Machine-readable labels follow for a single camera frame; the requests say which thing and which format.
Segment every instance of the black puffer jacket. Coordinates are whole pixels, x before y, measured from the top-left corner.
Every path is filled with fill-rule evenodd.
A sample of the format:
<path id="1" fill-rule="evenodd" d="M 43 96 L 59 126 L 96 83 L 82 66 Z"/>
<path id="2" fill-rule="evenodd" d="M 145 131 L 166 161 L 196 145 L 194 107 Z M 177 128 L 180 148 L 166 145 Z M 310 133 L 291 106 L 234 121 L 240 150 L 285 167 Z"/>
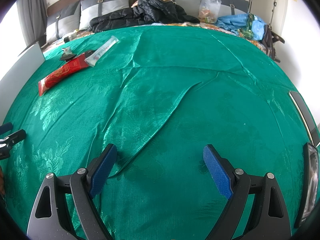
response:
<path id="1" fill-rule="evenodd" d="M 138 5 L 133 8 L 125 8 L 93 18 L 89 29 L 97 33 L 144 24 L 183 22 L 199 23 L 199 20 L 188 16 L 181 6 L 173 2 L 139 0 Z"/>

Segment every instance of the clear plastic sleeve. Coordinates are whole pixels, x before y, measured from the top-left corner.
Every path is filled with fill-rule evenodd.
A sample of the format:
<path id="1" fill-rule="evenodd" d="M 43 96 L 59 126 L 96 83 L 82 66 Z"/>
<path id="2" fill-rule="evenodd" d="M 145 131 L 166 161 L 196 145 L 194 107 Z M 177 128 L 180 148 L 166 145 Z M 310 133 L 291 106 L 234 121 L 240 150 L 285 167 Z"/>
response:
<path id="1" fill-rule="evenodd" d="M 105 44 L 97 49 L 90 57 L 85 59 L 86 63 L 88 63 L 91 67 L 94 67 L 99 58 L 101 58 L 102 55 L 105 54 L 118 41 L 119 40 L 115 36 L 111 36 L 111 38 Z"/>

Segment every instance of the green bedspread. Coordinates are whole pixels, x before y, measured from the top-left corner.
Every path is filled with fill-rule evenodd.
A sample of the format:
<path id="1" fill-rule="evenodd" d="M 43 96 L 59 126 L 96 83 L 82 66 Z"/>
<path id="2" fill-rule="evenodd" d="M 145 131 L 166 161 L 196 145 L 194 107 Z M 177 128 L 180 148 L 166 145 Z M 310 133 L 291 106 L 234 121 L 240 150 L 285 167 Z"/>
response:
<path id="1" fill-rule="evenodd" d="M 119 155 L 94 201 L 115 240 L 205 239 L 226 204 L 204 164 L 206 144 L 248 174 L 274 173 L 293 225 L 308 136 L 284 72 L 245 39 L 194 27 L 124 28 L 62 47 L 79 54 L 112 35 L 119 43 L 94 68 L 39 97 L 38 81 L 63 64 L 61 48 L 46 53 L 7 114 L 27 132 L 0 162 L 19 226 L 27 229 L 48 172 L 71 174 L 108 143 Z M 247 205 L 235 236 L 249 213 Z"/>

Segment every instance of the plastic bag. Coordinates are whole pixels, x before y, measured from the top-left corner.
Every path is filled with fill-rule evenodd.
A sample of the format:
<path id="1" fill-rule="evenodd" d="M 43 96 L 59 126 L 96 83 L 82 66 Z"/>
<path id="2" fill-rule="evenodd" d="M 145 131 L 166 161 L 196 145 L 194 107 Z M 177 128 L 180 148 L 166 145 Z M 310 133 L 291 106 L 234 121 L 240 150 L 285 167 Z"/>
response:
<path id="1" fill-rule="evenodd" d="M 119 40 L 115 36 L 111 36 L 111 38 L 105 44 L 97 49 L 90 57 L 85 59 L 86 63 L 88 63 L 91 67 L 94 67 L 99 58 L 101 58 L 102 55 L 105 54 L 118 41 Z"/>
<path id="2" fill-rule="evenodd" d="M 221 0 L 201 0 L 199 20 L 204 23 L 215 23 L 218 19 Z"/>
<path id="3" fill-rule="evenodd" d="M 71 50 L 70 46 L 66 47 L 66 48 L 62 48 L 62 50 L 63 50 L 63 54 L 62 55 L 72 54 L 72 50 Z"/>

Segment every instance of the gray curtain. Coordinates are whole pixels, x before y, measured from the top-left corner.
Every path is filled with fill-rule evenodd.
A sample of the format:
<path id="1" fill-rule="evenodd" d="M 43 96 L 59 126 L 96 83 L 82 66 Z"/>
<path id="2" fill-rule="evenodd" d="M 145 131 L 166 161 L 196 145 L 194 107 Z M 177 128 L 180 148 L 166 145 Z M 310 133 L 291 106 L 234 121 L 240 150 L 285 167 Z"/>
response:
<path id="1" fill-rule="evenodd" d="M 22 34 L 27 46 L 39 41 L 45 44 L 47 28 L 46 0 L 17 0 L 17 8 Z"/>

